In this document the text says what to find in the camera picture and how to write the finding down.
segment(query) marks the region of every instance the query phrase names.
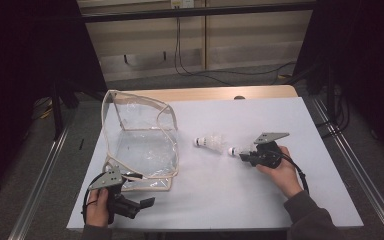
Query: sleeve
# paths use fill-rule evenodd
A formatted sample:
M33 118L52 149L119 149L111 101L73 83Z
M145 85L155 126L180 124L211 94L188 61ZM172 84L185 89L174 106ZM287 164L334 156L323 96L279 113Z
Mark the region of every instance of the sleeve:
M112 229L85 225L81 240L111 240Z
M293 196L284 206L292 220L288 239L345 239L333 225L329 212L319 208L306 191Z

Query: person's left hand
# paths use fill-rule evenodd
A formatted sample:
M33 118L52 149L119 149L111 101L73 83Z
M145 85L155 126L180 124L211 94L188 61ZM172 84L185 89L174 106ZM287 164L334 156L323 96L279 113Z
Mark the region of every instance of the person's left hand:
M106 188L102 188L99 193L97 189L90 192L86 214L87 225L108 227L107 200L108 190Z

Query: wall socket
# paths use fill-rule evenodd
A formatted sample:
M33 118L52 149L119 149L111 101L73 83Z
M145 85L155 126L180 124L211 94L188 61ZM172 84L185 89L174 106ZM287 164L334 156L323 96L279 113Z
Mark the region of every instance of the wall socket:
M194 0L171 0L171 8L193 8L195 7Z

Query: white tabletop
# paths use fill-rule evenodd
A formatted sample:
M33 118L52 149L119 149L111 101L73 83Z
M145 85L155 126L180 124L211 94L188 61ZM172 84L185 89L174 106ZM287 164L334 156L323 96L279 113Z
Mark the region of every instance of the white tabletop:
M134 201L156 197L135 219L116 216L112 228L137 231L284 229L291 221L286 198L268 176L248 163L196 148L192 140L217 132L226 150L249 145L262 132L289 132L277 140L307 175L311 197L326 208L338 227L362 226L351 198L301 98L170 102L178 121L179 174L167 192L127 192ZM83 228L81 206L91 180L106 157L101 133L69 229Z

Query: transparent bag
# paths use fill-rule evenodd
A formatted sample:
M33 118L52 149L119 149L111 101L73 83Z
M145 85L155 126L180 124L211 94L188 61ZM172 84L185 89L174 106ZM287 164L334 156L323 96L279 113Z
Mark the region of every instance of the transparent bag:
M102 103L102 130L107 144L103 171L118 167L128 177L122 191L169 190L178 172L177 122L170 105L109 90Z

